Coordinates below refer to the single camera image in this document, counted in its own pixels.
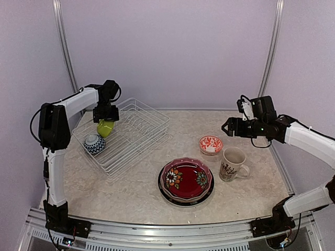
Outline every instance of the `mug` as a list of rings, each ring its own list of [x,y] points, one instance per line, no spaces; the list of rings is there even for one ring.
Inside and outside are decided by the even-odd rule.
[[[245,162],[245,153],[238,147],[229,147],[222,154],[220,167],[220,179],[223,181],[233,181],[235,178],[248,178],[250,176],[249,167],[243,165]],[[244,169],[246,175],[242,175],[240,170]]]
[[[104,119],[100,119],[100,122],[96,130],[101,137],[106,138],[110,135],[113,128],[114,128],[114,121],[105,121]]]

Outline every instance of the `green cup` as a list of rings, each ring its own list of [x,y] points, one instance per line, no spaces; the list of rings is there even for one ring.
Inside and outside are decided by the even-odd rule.
[[[111,131],[114,127],[114,121],[105,121],[100,119],[100,122],[97,127],[97,132],[100,134],[101,137],[106,138],[110,135]]]

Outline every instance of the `small red bowl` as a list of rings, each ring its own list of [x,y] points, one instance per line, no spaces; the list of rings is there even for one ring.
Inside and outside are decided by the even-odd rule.
[[[224,144],[221,139],[213,135],[203,136],[199,140],[199,147],[202,153],[206,155],[216,155],[218,154]]]

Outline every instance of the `mug handle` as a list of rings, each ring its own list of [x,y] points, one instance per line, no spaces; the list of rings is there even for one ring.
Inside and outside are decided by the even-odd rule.
[[[239,170],[239,172],[237,173],[236,175],[236,178],[241,178],[241,179],[246,179],[250,176],[250,169],[248,166],[246,165],[242,165],[241,166],[241,169],[244,169],[244,171],[246,172],[246,175],[242,175],[240,174],[241,173],[241,170]]]

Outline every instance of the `blue and white bowl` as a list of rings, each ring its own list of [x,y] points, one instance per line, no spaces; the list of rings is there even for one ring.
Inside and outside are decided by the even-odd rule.
[[[105,149],[106,141],[100,135],[91,134],[85,139],[84,147],[89,153],[95,155]]]

